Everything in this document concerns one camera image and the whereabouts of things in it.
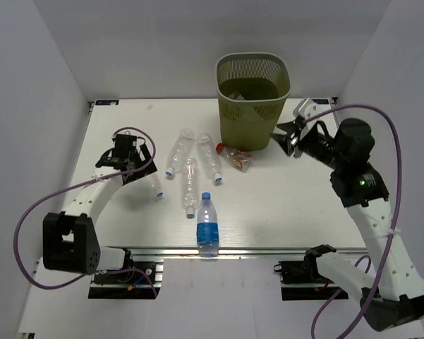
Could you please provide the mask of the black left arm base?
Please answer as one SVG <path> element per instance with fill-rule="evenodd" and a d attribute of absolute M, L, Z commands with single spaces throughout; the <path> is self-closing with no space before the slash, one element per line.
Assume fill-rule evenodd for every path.
<path fill-rule="evenodd" d="M 90 282 L 89 299 L 154 300 L 162 286 L 163 260 L 126 249 L 121 273 L 100 273 Z"/>

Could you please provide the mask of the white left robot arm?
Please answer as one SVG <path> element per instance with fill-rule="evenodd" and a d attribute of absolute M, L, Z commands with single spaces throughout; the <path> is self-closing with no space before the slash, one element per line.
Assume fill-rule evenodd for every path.
<path fill-rule="evenodd" d="M 152 195 L 163 197 L 154 152 L 147 139 L 120 130 L 112 136 L 113 147 L 95 164 L 90 183 L 59 213 L 43 220 L 43 264 L 46 269 L 81 275 L 111 271 L 121 282 L 135 273 L 126 249 L 100 246 L 95 223 L 112 196 L 140 179 L 150 183 Z"/>

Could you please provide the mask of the clear square bottle yellow label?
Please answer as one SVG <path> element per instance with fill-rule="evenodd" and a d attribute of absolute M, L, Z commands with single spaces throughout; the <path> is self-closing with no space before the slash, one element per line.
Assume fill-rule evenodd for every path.
<path fill-rule="evenodd" d="M 231 121 L 239 121 L 244 116 L 244 106 L 241 105 L 245 98 L 239 91 L 234 91 L 228 96 L 229 101 L 226 104 L 226 118 Z"/>

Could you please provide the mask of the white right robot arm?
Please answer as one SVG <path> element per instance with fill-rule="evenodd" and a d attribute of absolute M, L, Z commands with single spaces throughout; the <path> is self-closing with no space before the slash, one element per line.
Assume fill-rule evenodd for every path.
<path fill-rule="evenodd" d="M 424 280 L 400 234 L 391 229 L 387 187 L 368 162 L 375 145 L 370 126 L 360 119 L 345 119 L 335 136 L 330 136 L 323 121 L 308 128 L 298 117 L 278 128 L 282 133 L 272 138 L 288 156 L 305 153 L 332 169 L 332 188 L 355 222 L 372 264 L 382 270 L 374 297 L 369 299 L 374 278 L 352 266 L 332 246 L 322 244 L 306 251 L 301 266 L 284 266 L 284 283 L 336 283 L 367 307 L 364 318 L 378 332 L 423 318 Z"/>

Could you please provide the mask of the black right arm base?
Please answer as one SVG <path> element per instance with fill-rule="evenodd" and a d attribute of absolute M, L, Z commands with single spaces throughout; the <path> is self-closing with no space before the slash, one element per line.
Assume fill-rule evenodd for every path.
<path fill-rule="evenodd" d="M 280 276 L 283 301 L 325 301 L 339 289 L 331 280 L 313 278 L 302 261 L 279 261 L 273 271 Z"/>

